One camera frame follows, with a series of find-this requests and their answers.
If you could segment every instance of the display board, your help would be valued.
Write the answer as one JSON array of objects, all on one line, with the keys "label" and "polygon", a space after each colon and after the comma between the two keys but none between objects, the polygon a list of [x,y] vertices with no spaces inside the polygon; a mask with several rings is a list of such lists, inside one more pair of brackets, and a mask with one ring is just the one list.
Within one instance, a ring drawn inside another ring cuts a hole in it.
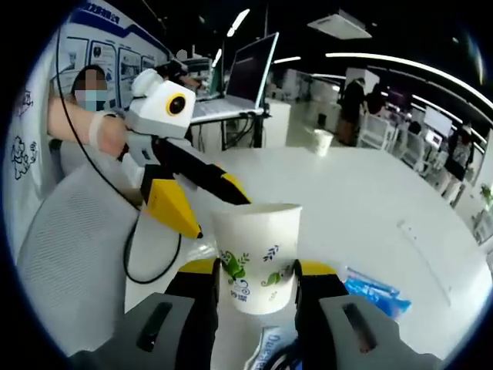
[{"label": "display board", "polygon": [[132,19],[103,0],[80,5],[64,25],[71,65],[61,73],[62,92],[70,94],[78,72],[89,64],[105,71],[109,107],[126,108],[132,82],[143,70],[163,64],[169,51]]},{"label": "display board", "polygon": [[441,114],[436,109],[430,106],[426,107],[426,113],[424,114],[424,123],[436,130],[444,137],[448,137],[452,129],[452,120]]}]

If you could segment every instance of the computer desk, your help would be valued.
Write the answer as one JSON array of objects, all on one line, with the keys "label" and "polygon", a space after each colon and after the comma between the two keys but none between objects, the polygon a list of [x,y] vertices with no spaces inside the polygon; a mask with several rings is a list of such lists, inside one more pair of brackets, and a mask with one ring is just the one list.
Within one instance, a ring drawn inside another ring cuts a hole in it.
[{"label": "computer desk", "polygon": [[[484,254],[440,195],[390,154],[331,148],[320,158],[304,148],[279,148],[231,150],[210,159],[235,174],[253,201],[303,206],[299,258],[337,261],[400,289],[412,301],[398,320],[401,338],[415,351],[445,358],[475,323],[492,286]],[[210,211],[234,206],[201,189],[187,195],[211,238]],[[131,271],[151,278],[169,263],[176,242],[176,232],[143,213]],[[165,277],[146,286],[127,281],[126,311],[164,292],[193,252],[200,246],[184,238]]]}]

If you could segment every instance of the gray chair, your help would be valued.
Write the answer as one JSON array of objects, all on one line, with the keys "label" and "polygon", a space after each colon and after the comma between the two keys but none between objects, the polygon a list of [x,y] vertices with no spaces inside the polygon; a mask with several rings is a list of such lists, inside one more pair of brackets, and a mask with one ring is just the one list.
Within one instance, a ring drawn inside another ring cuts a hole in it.
[{"label": "gray chair", "polygon": [[401,159],[407,150],[407,129],[397,128],[396,130],[397,136],[392,147],[392,155]]},{"label": "gray chair", "polygon": [[475,238],[479,244],[484,243],[490,237],[493,237],[493,207],[481,212],[475,226]]},{"label": "gray chair", "polygon": [[407,148],[401,159],[414,171],[421,173],[424,169],[423,138],[413,133],[407,133]]},{"label": "gray chair", "polygon": [[122,253],[137,217],[88,164],[70,173],[36,214],[18,274],[66,355],[99,347],[123,316]]}]

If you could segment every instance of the cartoon print on cup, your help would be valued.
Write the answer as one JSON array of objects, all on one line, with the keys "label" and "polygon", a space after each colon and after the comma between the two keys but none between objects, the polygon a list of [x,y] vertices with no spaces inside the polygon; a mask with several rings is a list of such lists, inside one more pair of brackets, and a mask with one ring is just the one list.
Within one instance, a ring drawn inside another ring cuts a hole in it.
[{"label": "cartoon print on cup", "polygon": [[269,248],[267,254],[263,256],[263,261],[264,262],[271,261],[278,251],[279,251],[278,245],[274,245],[274,248]]},{"label": "cartoon print on cup", "polygon": [[231,297],[236,298],[238,301],[246,302],[248,297],[246,295],[237,294],[235,291],[231,291]]},{"label": "cartoon print on cup", "polygon": [[273,272],[272,274],[269,275],[267,278],[267,281],[262,281],[260,284],[263,287],[268,287],[269,285],[272,284],[278,284],[284,278],[285,275],[290,274],[290,265],[287,264],[283,268],[281,268],[279,271]]},{"label": "cartoon print on cup", "polygon": [[247,296],[250,295],[250,289],[248,289],[248,282],[244,279],[235,280],[234,291],[231,291],[231,296],[239,301],[246,302]]},{"label": "cartoon print on cup", "polygon": [[221,257],[221,266],[223,266],[224,271],[231,276],[231,279],[228,280],[230,285],[236,281],[237,279],[241,279],[245,277],[245,269],[243,266],[250,262],[249,254],[243,253],[243,255],[236,259],[234,254],[229,251],[222,252],[220,251]]}]

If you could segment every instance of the person's hand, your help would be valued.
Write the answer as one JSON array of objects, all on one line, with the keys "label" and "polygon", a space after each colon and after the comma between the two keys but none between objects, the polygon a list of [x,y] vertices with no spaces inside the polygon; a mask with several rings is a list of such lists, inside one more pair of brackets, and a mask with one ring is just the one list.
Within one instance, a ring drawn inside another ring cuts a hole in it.
[{"label": "person's hand", "polygon": [[122,153],[125,143],[125,121],[119,117],[103,117],[98,134],[99,150],[116,158]]}]

